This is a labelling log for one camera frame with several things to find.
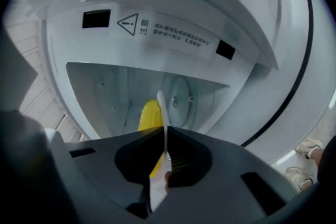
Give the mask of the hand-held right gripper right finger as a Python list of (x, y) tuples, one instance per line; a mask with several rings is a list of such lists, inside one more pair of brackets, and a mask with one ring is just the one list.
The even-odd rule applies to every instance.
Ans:
[(189, 187), (198, 183), (212, 167), (212, 153), (202, 143), (199, 133), (169, 126), (167, 152), (171, 157), (170, 188)]

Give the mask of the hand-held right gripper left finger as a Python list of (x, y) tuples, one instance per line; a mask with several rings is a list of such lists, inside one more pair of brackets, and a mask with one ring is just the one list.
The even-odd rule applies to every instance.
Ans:
[(152, 213), (150, 203), (150, 174), (164, 156), (164, 128), (153, 127), (136, 132), (140, 138), (120, 147), (114, 157), (123, 177), (142, 186), (137, 202), (127, 206), (127, 211), (146, 219)]

